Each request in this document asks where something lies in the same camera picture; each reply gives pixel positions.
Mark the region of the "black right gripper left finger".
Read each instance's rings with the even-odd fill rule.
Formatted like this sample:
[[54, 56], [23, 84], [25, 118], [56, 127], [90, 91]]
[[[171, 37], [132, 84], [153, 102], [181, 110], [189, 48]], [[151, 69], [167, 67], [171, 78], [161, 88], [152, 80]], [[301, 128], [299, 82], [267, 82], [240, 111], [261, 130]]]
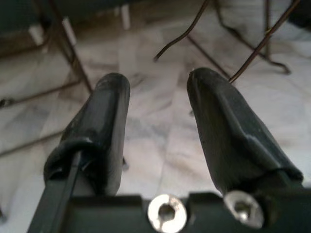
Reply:
[[45, 162], [45, 188], [29, 232], [56, 233], [73, 201], [116, 195], [129, 99], [123, 75], [109, 73], [98, 81]]

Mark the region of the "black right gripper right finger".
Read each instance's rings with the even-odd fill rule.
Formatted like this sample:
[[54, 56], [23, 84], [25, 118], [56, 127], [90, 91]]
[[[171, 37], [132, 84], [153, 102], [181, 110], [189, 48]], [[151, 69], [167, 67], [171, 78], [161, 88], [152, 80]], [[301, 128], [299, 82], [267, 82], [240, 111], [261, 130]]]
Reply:
[[198, 68], [189, 74], [187, 92], [210, 176], [222, 194], [302, 185], [302, 172], [228, 80]]

